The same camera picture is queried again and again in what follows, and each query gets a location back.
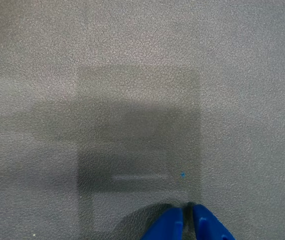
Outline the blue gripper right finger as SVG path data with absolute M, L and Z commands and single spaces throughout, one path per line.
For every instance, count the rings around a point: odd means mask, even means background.
M 235 240 L 229 230 L 204 205 L 194 205 L 192 217 L 197 240 Z

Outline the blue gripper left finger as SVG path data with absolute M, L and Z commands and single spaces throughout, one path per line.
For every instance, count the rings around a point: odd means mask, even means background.
M 183 211 L 172 207 L 166 210 L 141 237 L 142 240 L 182 240 Z

